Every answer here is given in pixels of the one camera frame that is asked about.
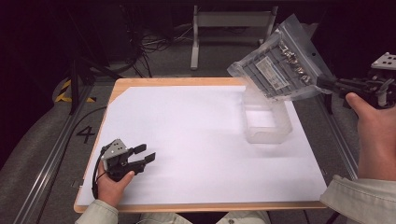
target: clamp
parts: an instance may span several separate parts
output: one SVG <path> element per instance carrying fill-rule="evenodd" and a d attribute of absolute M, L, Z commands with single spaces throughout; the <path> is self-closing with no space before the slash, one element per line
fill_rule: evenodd
<path fill-rule="evenodd" d="M 393 107 L 396 102 L 396 55 L 385 53 L 372 63 L 368 76 L 364 78 L 318 77 L 317 86 L 338 92 L 345 98 L 347 93 L 355 92 L 368 104 L 378 109 Z"/>
<path fill-rule="evenodd" d="M 146 144 L 140 145 L 138 147 L 128 148 L 120 139 L 116 139 L 110 144 L 102 147 L 101 153 L 93 171 L 93 197 L 95 199 L 98 198 L 97 180 L 101 175 L 107 174 L 112 180 L 118 182 L 131 171 L 134 171 L 135 175 L 143 173 L 145 171 L 146 165 L 155 160 L 155 152 L 140 161 L 128 162 L 128 158 L 133 154 L 138 154 L 145 151 L 146 148 Z M 103 161 L 105 172 L 103 174 L 99 174 L 99 176 L 96 177 L 96 172 L 100 161 Z"/>

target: transparent box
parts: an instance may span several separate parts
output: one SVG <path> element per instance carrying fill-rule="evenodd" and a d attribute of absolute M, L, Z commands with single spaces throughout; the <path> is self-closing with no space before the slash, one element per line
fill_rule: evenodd
<path fill-rule="evenodd" d="M 283 101 L 270 102 L 253 86 L 244 96 L 245 135 L 253 144 L 280 144 L 292 131 L 288 110 Z"/>

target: sleeve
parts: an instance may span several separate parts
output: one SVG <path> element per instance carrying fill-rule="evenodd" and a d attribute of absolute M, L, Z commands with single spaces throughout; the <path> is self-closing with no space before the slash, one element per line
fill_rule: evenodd
<path fill-rule="evenodd" d="M 76 224 L 117 224 L 118 221 L 119 211 L 116 208 L 100 200 L 95 200 L 76 221 Z"/>
<path fill-rule="evenodd" d="M 333 177 L 320 201 L 359 223 L 394 223 L 396 181 Z"/>

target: finger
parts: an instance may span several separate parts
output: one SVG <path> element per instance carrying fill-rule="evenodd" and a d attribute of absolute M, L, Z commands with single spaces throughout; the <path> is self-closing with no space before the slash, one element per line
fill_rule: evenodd
<path fill-rule="evenodd" d="M 346 95 L 346 100 L 360 119 L 368 119 L 373 115 L 375 108 L 361 99 L 358 94 L 350 92 Z"/>
<path fill-rule="evenodd" d="M 103 165 L 103 161 L 100 160 L 98 165 L 98 174 L 101 175 L 104 172 L 105 172 L 105 166 Z"/>
<path fill-rule="evenodd" d="M 120 186 L 121 186 L 123 189 L 125 189 L 126 186 L 128 186 L 129 183 L 131 183 L 132 178 L 134 178 L 134 172 L 133 172 L 133 171 L 131 171 L 131 172 L 129 172 L 128 174 L 126 174 L 126 175 L 122 178 L 122 180 L 119 181 Z"/>

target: hand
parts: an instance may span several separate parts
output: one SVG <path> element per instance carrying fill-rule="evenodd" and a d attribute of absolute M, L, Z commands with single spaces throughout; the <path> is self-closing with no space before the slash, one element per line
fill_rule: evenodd
<path fill-rule="evenodd" d="M 358 178 L 396 180 L 396 106 L 377 110 L 355 93 L 346 96 L 359 116 Z"/>
<path fill-rule="evenodd" d="M 100 161 L 98 166 L 98 174 L 101 175 L 104 172 L 105 166 L 103 165 L 103 162 Z M 100 176 L 97 180 L 98 199 L 113 207 L 116 207 L 122 198 L 122 194 L 126 186 L 132 181 L 132 178 L 134 178 L 133 171 L 129 172 L 119 182 L 110 179 L 107 174 Z"/>

